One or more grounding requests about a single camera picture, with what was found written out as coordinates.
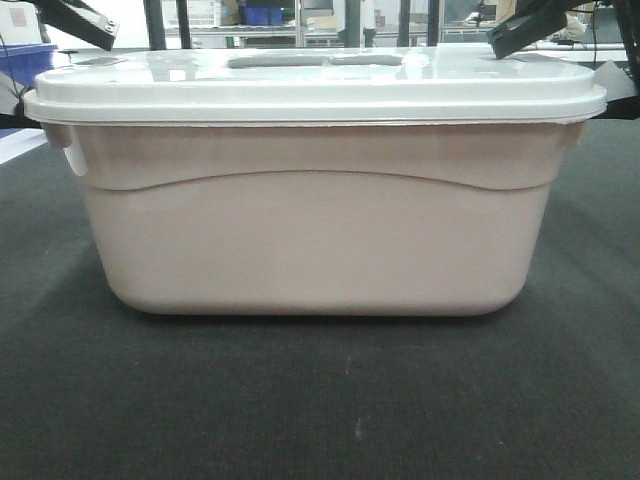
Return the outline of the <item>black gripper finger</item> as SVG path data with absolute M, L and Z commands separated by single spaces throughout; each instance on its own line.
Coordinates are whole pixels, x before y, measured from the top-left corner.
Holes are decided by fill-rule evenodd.
M 31 1 L 40 20 L 66 34 L 111 51 L 119 23 L 92 8 L 84 1 L 38 0 Z
M 518 1 L 514 13 L 487 33 L 487 40 L 497 59 L 541 40 L 575 43 L 584 36 L 586 25 L 570 13 L 592 14 L 594 9 L 593 1 Z

